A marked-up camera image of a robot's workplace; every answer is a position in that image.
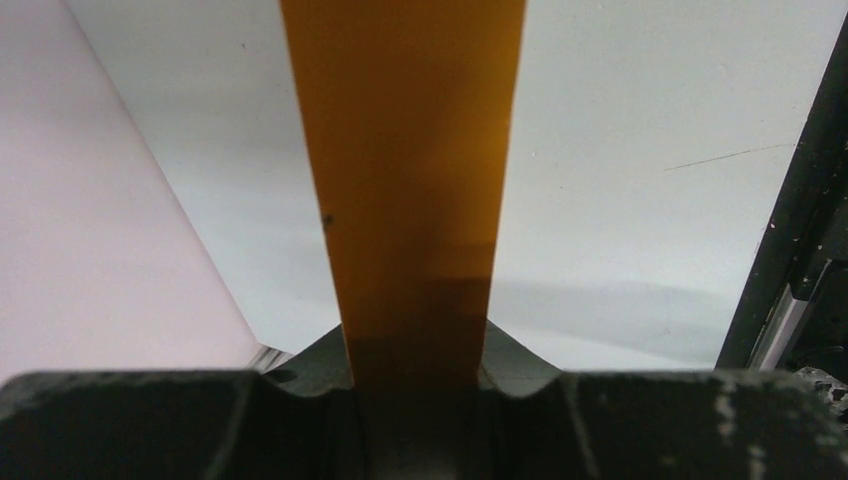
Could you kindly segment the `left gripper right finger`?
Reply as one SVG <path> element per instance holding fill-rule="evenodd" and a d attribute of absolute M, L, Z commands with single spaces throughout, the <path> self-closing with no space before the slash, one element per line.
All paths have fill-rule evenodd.
<path fill-rule="evenodd" d="M 809 384 L 751 370 L 567 372 L 488 324 L 493 479 L 843 479 L 847 438 Z"/>

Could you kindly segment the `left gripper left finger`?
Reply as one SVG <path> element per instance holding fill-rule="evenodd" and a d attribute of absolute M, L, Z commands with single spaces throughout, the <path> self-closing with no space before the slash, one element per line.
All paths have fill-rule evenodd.
<path fill-rule="evenodd" d="M 357 479 L 361 432 L 333 329 L 279 367 L 52 371 L 1 390 L 5 479 Z"/>

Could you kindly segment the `orange wooden picture frame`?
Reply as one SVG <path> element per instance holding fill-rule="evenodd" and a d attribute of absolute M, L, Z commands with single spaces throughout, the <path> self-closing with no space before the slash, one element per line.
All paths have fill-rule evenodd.
<path fill-rule="evenodd" d="M 355 383 L 476 381 L 526 5 L 285 1 Z"/>

